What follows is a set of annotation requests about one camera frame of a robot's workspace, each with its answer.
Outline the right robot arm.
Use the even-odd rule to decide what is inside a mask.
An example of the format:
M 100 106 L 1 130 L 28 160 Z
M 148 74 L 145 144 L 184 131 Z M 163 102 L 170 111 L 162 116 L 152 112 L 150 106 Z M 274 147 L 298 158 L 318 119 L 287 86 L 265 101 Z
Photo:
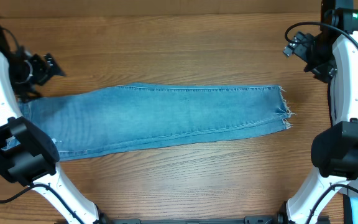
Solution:
M 313 168 L 273 223 L 328 223 L 321 211 L 358 178 L 358 9 L 352 1 L 323 0 L 318 27 L 318 35 L 296 33 L 283 53 L 328 84 L 331 127 L 314 138 Z

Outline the blue denim jeans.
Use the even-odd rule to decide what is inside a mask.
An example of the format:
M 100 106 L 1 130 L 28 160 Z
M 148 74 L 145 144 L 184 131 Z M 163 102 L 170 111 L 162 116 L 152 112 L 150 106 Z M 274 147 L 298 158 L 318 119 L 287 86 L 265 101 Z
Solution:
M 61 160 L 254 138 L 290 127 L 279 85 L 130 83 L 19 103 Z

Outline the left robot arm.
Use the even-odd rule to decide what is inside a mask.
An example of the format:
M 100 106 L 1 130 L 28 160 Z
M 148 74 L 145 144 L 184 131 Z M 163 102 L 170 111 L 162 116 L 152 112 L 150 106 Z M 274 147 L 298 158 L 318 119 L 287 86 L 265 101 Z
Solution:
M 109 223 L 109 218 L 88 200 L 65 175 L 55 143 L 24 117 L 19 102 L 40 98 L 42 86 L 64 72 L 51 54 L 31 54 L 21 46 L 11 51 L 0 26 L 0 176 L 24 189 L 0 204 L 33 190 L 46 199 L 65 223 Z

